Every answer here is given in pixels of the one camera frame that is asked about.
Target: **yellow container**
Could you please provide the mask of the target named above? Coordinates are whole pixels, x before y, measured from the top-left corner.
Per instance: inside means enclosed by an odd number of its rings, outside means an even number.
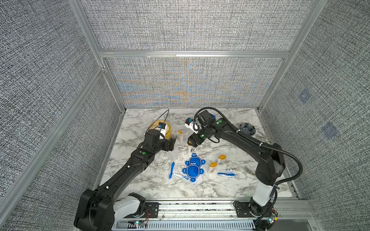
[[[222,165],[225,162],[225,160],[226,160],[226,155],[220,155],[217,160],[218,165]]]
[[[217,166],[217,163],[216,163],[216,162],[212,162],[212,163],[209,165],[208,173],[213,173],[213,172],[215,171],[216,166]]]
[[[154,128],[158,127],[159,123],[163,123],[163,122],[164,122],[164,120],[157,120],[153,123],[152,126],[150,126],[149,129],[154,129]],[[169,129],[167,130],[165,137],[166,137],[166,139],[169,140],[171,138],[171,125],[167,121],[166,121],[166,125],[169,127]]]

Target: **textured wall panel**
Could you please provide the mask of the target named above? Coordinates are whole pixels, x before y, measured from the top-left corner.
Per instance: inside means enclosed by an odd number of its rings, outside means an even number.
[[[369,1],[329,0],[262,112],[326,231],[369,230],[369,31]]]
[[[126,107],[257,107],[280,58],[107,58]]]
[[[80,196],[95,183],[120,113],[101,77],[1,231],[71,230]]]
[[[314,0],[81,0],[102,50],[288,50]]]
[[[0,199],[97,68],[68,1],[0,4]]]

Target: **white marble surface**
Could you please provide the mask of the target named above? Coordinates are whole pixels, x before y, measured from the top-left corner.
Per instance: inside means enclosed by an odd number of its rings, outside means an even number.
[[[254,137],[264,142],[268,141],[254,109],[219,110],[236,126],[242,122],[253,124],[256,128]],[[102,183],[106,182],[126,163],[131,152],[144,140],[144,132],[148,126],[165,111],[166,109],[128,109],[126,111]],[[196,112],[197,109],[173,108],[169,111],[167,121],[175,129],[184,124],[188,117],[192,118]],[[217,119],[220,118],[216,112],[211,110],[209,112],[215,113]],[[149,167],[123,191],[121,197],[126,197],[129,193],[138,193],[146,198],[250,197],[253,195],[257,178],[244,172],[243,166],[255,171],[257,162],[247,153],[224,140],[217,144],[205,140],[200,146],[194,148],[193,152],[197,153],[201,159],[206,160],[206,164],[202,166],[205,174],[198,177],[196,182],[192,183],[177,177],[168,179],[169,167],[172,162],[167,158],[165,151],[160,151]],[[217,161],[217,157],[221,154],[227,156],[226,162],[223,166],[217,166],[213,174],[208,174],[209,164]],[[179,146],[174,173],[182,174],[181,170],[185,167],[185,161],[190,157],[188,148]],[[229,168],[237,168],[241,172],[235,178],[217,175],[217,172],[223,172]],[[279,186],[279,197],[292,197],[286,183]]]

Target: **metal fork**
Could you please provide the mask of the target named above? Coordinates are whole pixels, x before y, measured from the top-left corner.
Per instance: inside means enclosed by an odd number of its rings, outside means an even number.
[[[247,168],[247,166],[244,166],[244,170],[247,172],[247,173],[249,173],[249,174],[251,174],[251,175],[256,175],[252,170],[250,170],[249,168]]]

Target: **blue toothbrush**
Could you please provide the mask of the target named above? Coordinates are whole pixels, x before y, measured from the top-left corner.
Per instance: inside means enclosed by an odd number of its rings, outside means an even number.
[[[175,166],[175,162],[172,162],[172,164],[171,164],[171,170],[170,170],[170,173],[169,173],[169,178],[170,179],[172,178],[172,172],[174,170],[174,166]]]

